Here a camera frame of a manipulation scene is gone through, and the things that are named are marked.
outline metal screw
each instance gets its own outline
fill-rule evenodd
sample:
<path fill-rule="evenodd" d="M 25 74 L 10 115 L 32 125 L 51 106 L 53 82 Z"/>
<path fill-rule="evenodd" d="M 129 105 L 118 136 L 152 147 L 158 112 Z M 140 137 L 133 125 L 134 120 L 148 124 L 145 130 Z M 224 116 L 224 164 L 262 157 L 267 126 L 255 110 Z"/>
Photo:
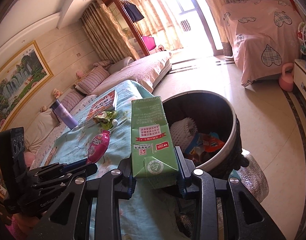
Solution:
<path fill-rule="evenodd" d="M 232 184 L 237 184 L 237 183 L 239 183 L 239 180 L 238 180 L 238 178 L 231 177 L 231 178 L 230 178 L 230 182 L 231 182 Z"/>
<path fill-rule="evenodd" d="M 75 183 L 76 183 L 77 185 L 82 184 L 83 182 L 84 182 L 84 179 L 83 179 L 83 178 L 77 178 L 77 179 L 75 180 Z"/>
<path fill-rule="evenodd" d="M 200 175 L 203 174 L 203 171 L 200 170 L 200 169 L 195 169 L 193 172 L 194 172 L 194 174 L 197 175 L 197 176 L 200 176 Z"/>
<path fill-rule="evenodd" d="M 114 175 L 114 176 L 119 175 L 120 174 L 120 170 L 119 169 L 112 170 L 111 174 Z"/>

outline framed painting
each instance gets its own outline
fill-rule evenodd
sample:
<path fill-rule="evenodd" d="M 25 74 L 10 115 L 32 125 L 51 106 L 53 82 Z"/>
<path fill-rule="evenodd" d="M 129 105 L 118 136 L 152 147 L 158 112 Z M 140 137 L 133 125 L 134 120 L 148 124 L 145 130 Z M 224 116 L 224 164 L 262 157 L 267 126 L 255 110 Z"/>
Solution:
<path fill-rule="evenodd" d="M 53 77 L 36 41 L 0 68 L 0 131 L 6 130 L 30 98 Z"/>

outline green milk carton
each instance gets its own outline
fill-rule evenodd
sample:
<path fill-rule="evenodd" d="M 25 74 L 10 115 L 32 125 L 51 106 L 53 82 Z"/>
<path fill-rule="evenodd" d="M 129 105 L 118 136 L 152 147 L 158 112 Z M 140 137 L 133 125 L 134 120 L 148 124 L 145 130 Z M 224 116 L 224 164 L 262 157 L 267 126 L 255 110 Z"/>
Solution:
<path fill-rule="evenodd" d="M 131 128 L 136 180 L 145 179 L 153 188 L 176 184 L 179 167 L 160 97 L 132 101 Z"/>

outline white circular logo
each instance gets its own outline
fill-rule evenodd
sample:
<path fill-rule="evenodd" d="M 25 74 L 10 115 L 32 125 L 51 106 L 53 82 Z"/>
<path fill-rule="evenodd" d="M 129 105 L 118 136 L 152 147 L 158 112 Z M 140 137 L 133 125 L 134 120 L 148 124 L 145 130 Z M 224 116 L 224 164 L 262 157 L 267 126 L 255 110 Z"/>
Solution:
<path fill-rule="evenodd" d="M 157 175 L 163 171 L 164 165 L 159 160 L 152 160 L 148 163 L 147 169 L 151 174 Z"/>

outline black device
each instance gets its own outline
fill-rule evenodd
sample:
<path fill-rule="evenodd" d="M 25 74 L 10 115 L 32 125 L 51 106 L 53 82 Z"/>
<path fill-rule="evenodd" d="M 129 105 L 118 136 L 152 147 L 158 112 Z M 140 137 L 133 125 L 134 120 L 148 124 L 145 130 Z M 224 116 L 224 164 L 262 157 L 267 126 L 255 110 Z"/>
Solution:
<path fill-rule="evenodd" d="M 131 157 L 121 160 L 117 169 L 89 181 L 87 177 L 97 171 L 97 166 L 87 164 L 86 159 L 71 164 L 54 163 L 29 171 L 21 164 L 24 147 L 18 148 L 23 131 L 23 128 L 14 128 L 0 133 L 0 166 L 3 176 L 5 171 L 10 173 L 5 174 L 9 190 L 5 201 L 11 200 L 16 206 L 10 211 L 19 210 L 28 216 L 47 211 L 27 239 L 62 240 L 65 236 L 67 240 L 87 240 L 93 198 L 97 198 L 95 240 L 121 240 L 118 200 L 130 199 L 136 186 Z M 218 239 L 217 197 L 222 200 L 225 239 L 285 239 L 238 178 L 228 181 L 212 178 L 205 171 L 196 169 L 191 160 L 185 159 L 179 147 L 174 151 L 179 165 L 177 184 L 165 191 L 196 200 L 191 239 Z"/>

